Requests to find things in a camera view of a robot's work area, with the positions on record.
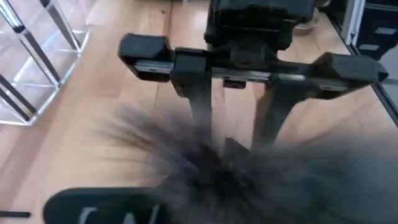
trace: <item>wooden surface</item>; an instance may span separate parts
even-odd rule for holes
[[[182,5],[161,0],[97,0],[85,10],[92,25],[90,41],[62,92],[32,127],[0,126],[0,210],[28,210],[29,220],[0,223],[42,223],[45,201],[72,187],[138,186],[144,174],[129,162],[131,152],[115,148],[95,134],[101,121],[120,103],[137,104],[161,113],[168,106],[190,112],[171,84],[138,80],[116,55],[127,32],[168,35],[172,46],[204,48],[207,3]],[[312,62],[326,51],[347,54],[325,15],[314,32],[295,37],[280,58]],[[264,86],[248,83],[245,90],[223,89],[213,82],[216,131],[249,147],[254,115],[261,110]],[[302,142],[346,131],[353,136],[397,134],[370,87],[337,100],[307,100],[297,105],[284,124],[280,140]]]

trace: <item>clear acrylic box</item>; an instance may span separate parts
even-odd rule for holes
[[[78,1],[9,1],[26,29],[15,34],[0,16],[0,123],[31,125],[72,73],[90,29]]]

